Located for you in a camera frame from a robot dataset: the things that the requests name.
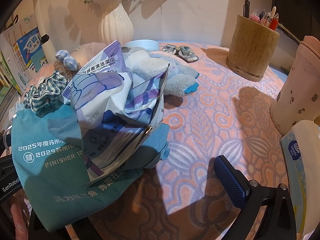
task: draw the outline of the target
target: wooden pen holder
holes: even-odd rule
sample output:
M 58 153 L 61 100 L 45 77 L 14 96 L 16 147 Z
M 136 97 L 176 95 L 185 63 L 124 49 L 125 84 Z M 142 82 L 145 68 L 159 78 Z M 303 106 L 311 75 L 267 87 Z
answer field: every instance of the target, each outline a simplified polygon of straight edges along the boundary
M 280 34 L 253 20 L 238 15 L 228 67 L 250 81 L 260 81 L 276 49 Z

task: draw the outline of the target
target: vinda logo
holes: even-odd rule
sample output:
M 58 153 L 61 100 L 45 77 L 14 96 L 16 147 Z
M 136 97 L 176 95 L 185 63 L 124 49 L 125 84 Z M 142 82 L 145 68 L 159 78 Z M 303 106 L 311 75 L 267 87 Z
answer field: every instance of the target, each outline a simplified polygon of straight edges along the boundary
M 300 158 L 301 154 L 300 154 L 300 149 L 297 141 L 290 142 L 288 146 L 288 150 L 294 161 Z

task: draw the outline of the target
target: pink tablecloth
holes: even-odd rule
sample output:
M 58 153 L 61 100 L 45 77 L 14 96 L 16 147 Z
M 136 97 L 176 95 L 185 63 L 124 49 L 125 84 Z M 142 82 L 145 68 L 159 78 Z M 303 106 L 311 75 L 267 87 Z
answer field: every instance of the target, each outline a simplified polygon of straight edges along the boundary
M 170 155 L 90 217 L 103 239 L 220 239 L 239 209 L 214 174 L 218 155 L 263 186 L 288 184 L 281 135 L 269 114 L 283 82 L 270 68 L 250 82 L 226 67 L 226 49 L 182 44 L 200 58 L 190 64 L 200 73 L 198 91 L 165 99 Z

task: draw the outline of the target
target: blue gripper pad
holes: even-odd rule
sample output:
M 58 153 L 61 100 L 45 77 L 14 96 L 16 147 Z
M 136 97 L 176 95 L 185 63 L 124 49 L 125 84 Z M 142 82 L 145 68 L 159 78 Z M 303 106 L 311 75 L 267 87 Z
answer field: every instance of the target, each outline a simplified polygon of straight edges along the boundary
M 214 160 L 213 166 L 233 205 L 236 208 L 243 209 L 246 205 L 246 197 L 250 191 L 249 186 L 246 184 L 248 180 L 223 155 L 218 156 Z

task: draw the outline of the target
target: screw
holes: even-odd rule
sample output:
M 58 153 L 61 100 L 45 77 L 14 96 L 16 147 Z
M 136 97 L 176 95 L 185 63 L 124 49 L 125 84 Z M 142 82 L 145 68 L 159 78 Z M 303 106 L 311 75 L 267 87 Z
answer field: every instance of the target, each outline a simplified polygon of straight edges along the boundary
M 250 185 L 253 187 L 257 187 L 259 185 L 259 183 L 256 180 L 250 180 Z
M 286 184 L 281 183 L 280 184 L 280 188 L 283 189 L 283 190 L 286 190 L 288 187 L 287 187 Z

